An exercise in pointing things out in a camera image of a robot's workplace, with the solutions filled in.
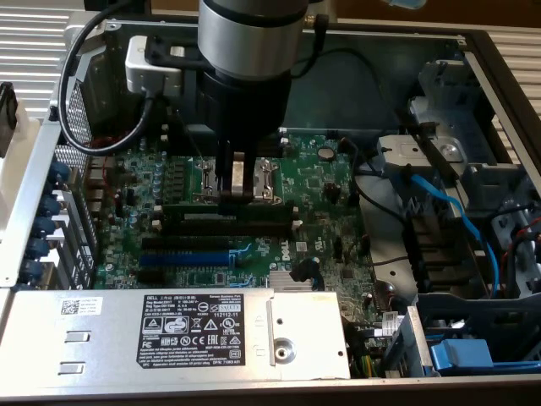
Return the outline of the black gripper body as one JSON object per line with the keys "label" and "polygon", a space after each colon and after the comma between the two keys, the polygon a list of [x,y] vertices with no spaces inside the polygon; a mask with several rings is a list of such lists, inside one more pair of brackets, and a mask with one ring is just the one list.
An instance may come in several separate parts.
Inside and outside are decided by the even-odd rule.
{"label": "black gripper body", "polygon": [[200,119],[232,146],[255,145],[283,123],[291,90],[289,72],[262,81],[200,75]]}

